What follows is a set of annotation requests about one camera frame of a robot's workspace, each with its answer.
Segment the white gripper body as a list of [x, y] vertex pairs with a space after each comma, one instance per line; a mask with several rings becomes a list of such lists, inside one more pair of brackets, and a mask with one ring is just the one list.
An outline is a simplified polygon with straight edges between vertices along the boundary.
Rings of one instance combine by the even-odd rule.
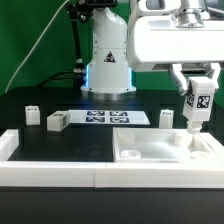
[[204, 28], [177, 28], [169, 16], [139, 18], [127, 40], [127, 61], [136, 72], [156, 65], [224, 62], [224, 21]]

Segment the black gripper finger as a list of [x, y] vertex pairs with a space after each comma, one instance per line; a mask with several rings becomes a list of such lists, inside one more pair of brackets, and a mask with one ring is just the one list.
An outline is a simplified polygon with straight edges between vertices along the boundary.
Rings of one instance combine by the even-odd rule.
[[179, 94], [185, 96], [188, 91], [187, 80], [182, 73], [181, 64], [171, 64], [168, 70], [170, 78], [175, 82], [178, 87]]
[[205, 65], [206, 75], [211, 80], [217, 80], [220, 75], [221, 67], [219, 63], [207, 63]]

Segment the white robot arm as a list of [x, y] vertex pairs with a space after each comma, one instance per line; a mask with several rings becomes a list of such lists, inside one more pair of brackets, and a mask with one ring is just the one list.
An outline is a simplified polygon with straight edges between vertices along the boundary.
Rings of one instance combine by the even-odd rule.
[[134, 92], [131, 73], [166, 70], [182, 95], [186, 73], [216, 81], [224, 63], [224, 19], [205, 0], [83, 0], [80, 16], [93, 20], [93, 56], [82, 90], [117, 98]]

